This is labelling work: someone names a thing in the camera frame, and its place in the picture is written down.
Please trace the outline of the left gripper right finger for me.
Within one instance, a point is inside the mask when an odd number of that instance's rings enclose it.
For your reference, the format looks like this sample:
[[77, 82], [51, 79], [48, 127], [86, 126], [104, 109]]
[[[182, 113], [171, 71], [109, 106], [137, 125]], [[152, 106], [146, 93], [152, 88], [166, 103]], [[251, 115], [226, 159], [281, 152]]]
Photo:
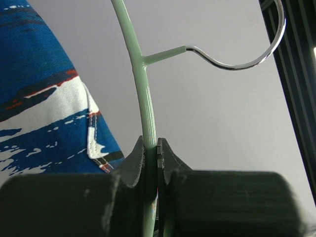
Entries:
[[157, 145], [161, 237], [304, 237], [289, 183], [264, 171], [193, 170], [166, 139]]

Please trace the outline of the mint green hanger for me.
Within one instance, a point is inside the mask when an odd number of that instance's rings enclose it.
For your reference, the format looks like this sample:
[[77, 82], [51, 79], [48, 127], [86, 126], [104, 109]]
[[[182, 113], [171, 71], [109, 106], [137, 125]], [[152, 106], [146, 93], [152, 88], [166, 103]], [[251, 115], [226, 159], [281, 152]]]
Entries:
[[145, 147], [145, 190], [142, 218], [142, 235], [144, 237], [151, 237], [154, 234], [154, 224], [157, 209], [156, 205], [160, 203], [160, 199], [157, 197], [157, 194], [161, 193], [158, 190], [157, 178], [158, 159], [156, 152], [158, 140], [156, 135], [153, 104], [147, 77], [147, 67], [150, 64], [177, 56], [187, 51], [196, 53], [206, 62], [223, 70], [240, 71], [255, 67], [272, 55], [284, 35], [286, 27], [284, 7], [280, 0], [276, 0], [275, 4], [278, 13], [278, 28], [271, 45], [262, 55], [251, 62], [239, 65], [230, 65], [217, 61], [216, 59], [210, 57], [202, 49], [191, 45], [185, 45], [149, 56], [144, 56], [141, 52], [132, 21], [129, 17], [124, 2], [122, 0], [112, 1], [112, 5], [117, 15], [118, 22], [124, 37], [126, 48], [128, 50], [141, 116], [143, 141]]

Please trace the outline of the blue patterned garment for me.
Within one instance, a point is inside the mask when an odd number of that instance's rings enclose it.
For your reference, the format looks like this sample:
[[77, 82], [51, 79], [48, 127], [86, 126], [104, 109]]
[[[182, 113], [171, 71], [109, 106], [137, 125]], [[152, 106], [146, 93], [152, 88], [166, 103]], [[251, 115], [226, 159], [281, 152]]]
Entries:
[[124, 160], [63, 47], [25, 0], [0, 3], [0, 175], [109, 173]]

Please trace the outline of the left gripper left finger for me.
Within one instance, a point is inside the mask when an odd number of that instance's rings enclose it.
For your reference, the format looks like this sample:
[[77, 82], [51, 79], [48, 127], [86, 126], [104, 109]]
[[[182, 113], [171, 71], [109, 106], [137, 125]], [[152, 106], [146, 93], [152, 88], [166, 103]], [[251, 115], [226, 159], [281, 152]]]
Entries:
[[141, 237], [143, 139], [109, 174], [25, 174], [0, 189], [3, 237]]

